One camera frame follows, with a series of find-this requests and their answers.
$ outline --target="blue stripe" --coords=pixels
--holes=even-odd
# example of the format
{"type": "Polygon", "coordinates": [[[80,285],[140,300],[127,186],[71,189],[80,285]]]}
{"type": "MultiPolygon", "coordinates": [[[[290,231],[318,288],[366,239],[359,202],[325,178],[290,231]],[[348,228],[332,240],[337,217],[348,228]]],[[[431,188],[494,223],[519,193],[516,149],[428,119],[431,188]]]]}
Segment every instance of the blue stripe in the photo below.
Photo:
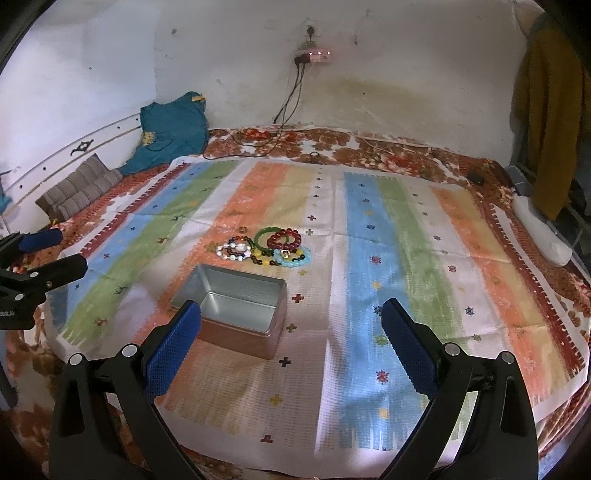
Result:
{"type": "Polygon", "coordinates": [[[51,314],[55,328],[61,332],[66,321],[89,290],[105,275],[115,262],[125,253],[129,244],[138,238],[145,227],[158,215],[177,195],[189,187],[191,182],[203,174],[212,162],[197,163],[185,169],[177,178],[172,179],[160,192],[150,199],[137,212],[130,215],[128,220],[119,226],[116,232],[102,244],[88,259],[88,272],[83,279],[68,284],[48,293],[51,314]],[[105,258],[102,251],[109,249],[105,258]]]}
{"type": "Polygon", "coordinates": [[[385,336],[375,307],[390,298],[409,309],[407,283],[391,222],[371,176],[345,173],[349,241],[345,369],[340,373],[340,446],[398,449],[421,416],[420,396],[385,336]],[[372,282],[381,283],[375,290],[372,282]],[[388,373],[388,381],[377,373],[388,373]],[[387,411],[389,418],[380,415],[387,411]],[[357,445],[353,443],[354,432],[357,445]]]}

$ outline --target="electrical outlet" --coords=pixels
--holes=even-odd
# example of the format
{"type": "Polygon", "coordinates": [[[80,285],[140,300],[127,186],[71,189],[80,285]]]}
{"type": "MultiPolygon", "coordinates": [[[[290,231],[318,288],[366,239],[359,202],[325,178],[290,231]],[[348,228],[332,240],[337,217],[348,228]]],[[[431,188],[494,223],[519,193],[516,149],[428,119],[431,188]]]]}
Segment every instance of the electrical outlet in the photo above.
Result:
{"type": "Polygon", "coordinates": [[[314,36],[312,37],[312,39],[320,35],[320,32],[318,31],[318,22],[308,17],[304,20],[304,26],[301,29],[301,34],[308,40],[310,39],[310,34],[308,33],[308,28],[310,27],[314,28],[314,36]]]}
{"type": "Polygon", "coordinates": [[[310,56],[310,63],[332,63],[332,52],[328,48],[310,48],[303,53],[310,56]]]}

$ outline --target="open tin box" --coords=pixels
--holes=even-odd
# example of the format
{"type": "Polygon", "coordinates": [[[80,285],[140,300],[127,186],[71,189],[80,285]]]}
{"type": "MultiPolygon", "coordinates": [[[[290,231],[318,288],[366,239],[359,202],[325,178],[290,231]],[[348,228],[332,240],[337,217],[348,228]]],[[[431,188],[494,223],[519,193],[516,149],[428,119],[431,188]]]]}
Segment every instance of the open tin box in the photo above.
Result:
{"type": "Polygon", "coordinates": [[[186,300],[201,307],[201,340],[267,360],[274,357],[287,312],[285,280],[199,264],[171,305],[179,309],[186,300]]]}

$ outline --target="green jade bangle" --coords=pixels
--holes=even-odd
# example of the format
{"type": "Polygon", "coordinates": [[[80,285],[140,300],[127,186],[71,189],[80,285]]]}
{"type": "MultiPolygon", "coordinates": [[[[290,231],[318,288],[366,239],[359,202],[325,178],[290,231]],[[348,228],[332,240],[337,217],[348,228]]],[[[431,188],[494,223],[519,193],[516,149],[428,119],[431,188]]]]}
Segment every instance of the green jade bangle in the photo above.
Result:
{"type": "MultiPolygon", "coordinates": [[[[256,247],[257,249],[259,249],[262,254],[265,254],[265,255],[267,253],[271,254],[271,255],[268,255],[269,257],[271,257],[273,254],[273,250],[271,250],[268,247],[260,246],[258,240],[262,235],[265,235],[265,233],[277,233],[277,232],[281,232],[281,230],[282,230],[281,228],[276,227],[276,226],[268,226],[262,230],[259,230],[256,233],[255,238],[252,239],[253,246],[256,247]]],[[[290,238],[288,236],[284,236],[282,238],[284,238],[286,242],[288,242],[290,240],[290,238]]]]}

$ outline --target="plug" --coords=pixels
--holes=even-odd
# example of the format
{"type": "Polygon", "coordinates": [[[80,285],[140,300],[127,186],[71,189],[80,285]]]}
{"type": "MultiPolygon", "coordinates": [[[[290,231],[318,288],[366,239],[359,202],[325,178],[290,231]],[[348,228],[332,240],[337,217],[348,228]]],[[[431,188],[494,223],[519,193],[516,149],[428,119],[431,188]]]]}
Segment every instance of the plug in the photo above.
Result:
{"type": "Polygon", "coordinates": [[[294,57],[294,63],[296,66],[301,65],[303,63],[310,63],[310,54],[303,53],[301,55],[297,55],[294,57]]]}

